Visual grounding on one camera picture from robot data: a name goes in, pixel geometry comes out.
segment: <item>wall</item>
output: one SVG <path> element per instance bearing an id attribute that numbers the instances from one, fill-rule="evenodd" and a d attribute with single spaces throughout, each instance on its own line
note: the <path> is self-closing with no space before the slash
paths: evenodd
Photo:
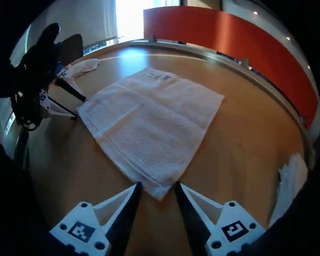
<path id="1" fill-rule="evenodd" d="M 308 68 L 307 59 L 304 56 L 299 44 L 295 41 L 294 36 L 283 26 L 279 20 L 277 20 L 277 18 L 273 17 L 269 12 L 248 0 L 223 0 L 223 11 L 247 20 L 269 33 L 272 37 L 278 40 L 300 64 L 304 73 L 307 75 L 318 99 L 315 118 L 313 119 L 312 125 L 309 129 L 310 137 L 313 141 L 315 141 L 320 134 L 319 94 L 313 73 Z"/>

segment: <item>orange wall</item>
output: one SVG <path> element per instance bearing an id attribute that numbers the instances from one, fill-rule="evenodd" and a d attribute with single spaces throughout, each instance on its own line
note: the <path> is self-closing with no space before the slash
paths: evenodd
<path id="1" fill-rule="evenodd" d="M 215 49 L 249 65 L 271 80 L 293 102 L 310 127 L 317 96 L 300 64 L 275 38 L 237 16 L 213 9 L 174 6 L 145 10 L 145 38 L 182 41 Z"/>

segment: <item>wooden table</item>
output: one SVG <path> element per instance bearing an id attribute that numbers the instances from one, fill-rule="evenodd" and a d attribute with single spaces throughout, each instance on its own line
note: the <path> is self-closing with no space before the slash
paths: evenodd
<path id="1" fill-rule="evenodd" d="M 276 201 L 279 168 L 303 156 L 300 131 L 264 91 L 225 67 L 165 50 L 127 48 L 100 56 L 76 78 L 88 98 L 145 67 L 168 71 L 225 95 L 180 181 L 221 204 L 239 202 L 264 228 Z M 50 95 L 70 109 L 81 102 L 60 88 Z M 30 134 L 30 171 L 40 206 L 56 225 L 80 201 L 102 202 L 132 185 L 80 119 L 47 119 Z M 173 188 L 162 202 L 143 193 L 126 255 L 189 255 Z"/>

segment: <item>white cloth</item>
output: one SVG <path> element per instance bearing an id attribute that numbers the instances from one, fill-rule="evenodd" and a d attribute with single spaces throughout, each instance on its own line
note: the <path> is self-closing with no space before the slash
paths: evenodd
<path id="1" fill-rule="evenodd" d="M 80 94 L 83 94 L 82 90 L 77 86 L 74 78 L 81 76 L 85 72 L 95 70 L 99 64 L 99 59 L 93 58 L 85 61 L 81 61 L 73 66 L 68 65 L 68 69 L 62 69 L 58 72 L 59 77 L 64 79 L 69 85 L 71 85 Z"/>
<path id="2" fill-rule="evenodd" d="M 283 216 L 293 199 L 307 180 L 308 168 L 299 153 L 291 156 L 289 164 L 279 170 L 281 182 L 277 189 L 277 199 L 269 226 Z"/>
<path id="3" fill-rule="evenodd" d="M 101 90 L 78 113 L 119 169 L 162 200 L 193 158 L 223 98 L 146 68 Z"/>
<path id="4" fill-rule="evenodd" d="M 81 76 L 85 72 L 95 70 L 99 64 L 99 59 L 93 58 L 85 61 L 81 61 L 73 66 L 68 65 L 67 72 L 73 77 Z"/>

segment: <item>black chair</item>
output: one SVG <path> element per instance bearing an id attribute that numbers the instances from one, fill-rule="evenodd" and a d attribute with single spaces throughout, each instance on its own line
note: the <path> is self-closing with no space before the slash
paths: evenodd
<path id="1" fill-rule="evenodd" d="M 83 57 L 83 39 L 80 34 L 75 34 L 62 42 L 59 61 L 66 66 L 80 57 Z"/>

